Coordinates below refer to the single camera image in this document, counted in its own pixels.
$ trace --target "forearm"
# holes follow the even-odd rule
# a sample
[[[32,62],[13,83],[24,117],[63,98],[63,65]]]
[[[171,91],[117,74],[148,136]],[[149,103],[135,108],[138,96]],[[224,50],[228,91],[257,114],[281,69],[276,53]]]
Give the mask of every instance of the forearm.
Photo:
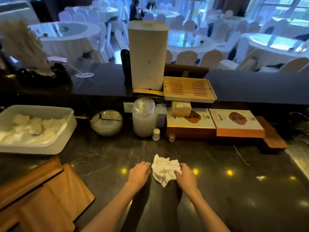
[[[114,232],[136,193],[136,187],[126,183],[118,195],[92,219],[82,232]]]
[[[230,232],[222,220],[206,203],[199,190],[188,194],[195,210],[197,210],[207,232]]]

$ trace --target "bamboo tea tray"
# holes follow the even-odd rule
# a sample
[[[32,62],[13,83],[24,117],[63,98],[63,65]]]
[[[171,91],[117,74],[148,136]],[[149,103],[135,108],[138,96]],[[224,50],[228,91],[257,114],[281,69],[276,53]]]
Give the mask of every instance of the bamboo tea tray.
[[[217,99],[206,79],[165,76],[163,84],[166,100],[213,103]]]

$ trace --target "black marble countertop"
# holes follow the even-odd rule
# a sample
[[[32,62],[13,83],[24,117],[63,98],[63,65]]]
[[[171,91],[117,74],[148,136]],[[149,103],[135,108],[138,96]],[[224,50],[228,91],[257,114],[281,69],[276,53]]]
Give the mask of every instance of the black marble countertop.
[[[309,229],[309,182],[281,152],[261,154],[254,145],[139,139],[130,128],[104,138],[79,120],[64,150],[69,163],[95,196],[75,221],[80,231],[120,191],[130,168],[154,156],[187,163],[213,210],[234,232],[303,231]],[[25,174],[50,156],[0,154],[0,185]],[[175,181],[165,188],[153,176],[127,208],[118,231],[205,231],[193,205]],[[12,231],[23,231],[16,226]]]
[[[92,64],[95,75],[77,78],[55,88],[27,88],[14,78],[0,77],[0,93],[40,96],[88,95],[136,97],[131,86],[125,86],[122,65]],[[217,102],[309,105],[309,77],[301,73],[263,73],[241,70],[210,70],[205,76],[213,87]]]

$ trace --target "hand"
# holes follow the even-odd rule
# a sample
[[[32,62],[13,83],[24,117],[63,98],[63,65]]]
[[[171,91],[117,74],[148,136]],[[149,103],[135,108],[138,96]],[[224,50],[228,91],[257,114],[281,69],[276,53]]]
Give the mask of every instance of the hand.
[[[197,189],[196,176],[194,172],[186,164],[180,164],[182,173],[180,174],[177,170],[174,171],[176,180],[182,190],[189,196],[195,193]]]
[[[127,183],[135,187],[136,192],[138,192],[147,182],[148,175],[150,173],[150,165],[151,163],[145,163],[143,161],[130,170]]]

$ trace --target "crumpled white tissue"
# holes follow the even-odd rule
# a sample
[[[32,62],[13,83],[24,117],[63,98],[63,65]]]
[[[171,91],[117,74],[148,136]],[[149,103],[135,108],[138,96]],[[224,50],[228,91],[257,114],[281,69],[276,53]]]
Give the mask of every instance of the crumpled white tissue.
[[[181,174],[178,160],[170,161],[169,158],[159,157],[158,154],[155,155],[151,167],[154,178],[160,182],[163,187],[168,184],[169,180],[176,179],[174,170],[177,170]]]

